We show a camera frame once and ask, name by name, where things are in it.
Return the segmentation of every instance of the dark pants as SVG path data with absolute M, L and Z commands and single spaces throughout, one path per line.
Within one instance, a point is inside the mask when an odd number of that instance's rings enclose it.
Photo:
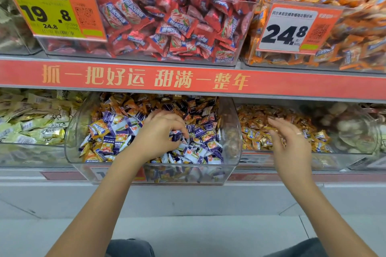
M 106 257 L 154 257 L 154 251 L 147 241 L 111 240 Z M 328 257 L 328 255 L 319 239 L 313 238 L 266 257 Z

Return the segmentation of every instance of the white tile floor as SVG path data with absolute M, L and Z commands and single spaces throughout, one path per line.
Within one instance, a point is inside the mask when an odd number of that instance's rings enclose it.
M 345 219 L 386 257 L 386 216 Z M 42 257 L 70 221 L 0 220 L 0 256 Z M 121 218 L 113 238 L 148 240 L 157 257 L 259 257 L 314 236 L 303 216 L 176 216 Z

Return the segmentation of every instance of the shelf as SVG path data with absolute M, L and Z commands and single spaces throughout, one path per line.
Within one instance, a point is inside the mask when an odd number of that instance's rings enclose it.
M 386 102 L 386 76 L 316 69 L 233 67 L 47 56 L 0 56 L 0 86 Z

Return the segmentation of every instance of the person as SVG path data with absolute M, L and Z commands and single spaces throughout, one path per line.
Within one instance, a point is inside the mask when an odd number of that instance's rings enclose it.
M 311 145 L 293 124 L 276 118 L 269 123 L 276 170 L 284 185 L 306 213 L 318 239 L 306 240 L 270 257 L 376 257 L 377 255 L 345 222 L 311 177 Z M 143 240 L 111 240 L 119 213 L 137 171 L 145 162 L 176 149 L 179 142 L 169 140 L 171 130 L 187 138 L 183 119 L 171 112 L 149 114 L 134 141 L 121 152 L 109 172 L 82 210 L 52 246 L 46 257 L 153 257 Z

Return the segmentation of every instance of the qr code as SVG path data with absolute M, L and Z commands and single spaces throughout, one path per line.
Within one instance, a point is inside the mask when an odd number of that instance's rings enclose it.
M 315 29 L 310 34 L 310 39 L 313 40 L 320 40 L 323 38 L 325 33 L 328 31 L 329 25 L 328 24 L 319 24 L 315 27 Z
M 97 22 L 94 19 L 94 12 L 91 8 L 75 7 L 75 10 L 81 25 L 97 26 Z

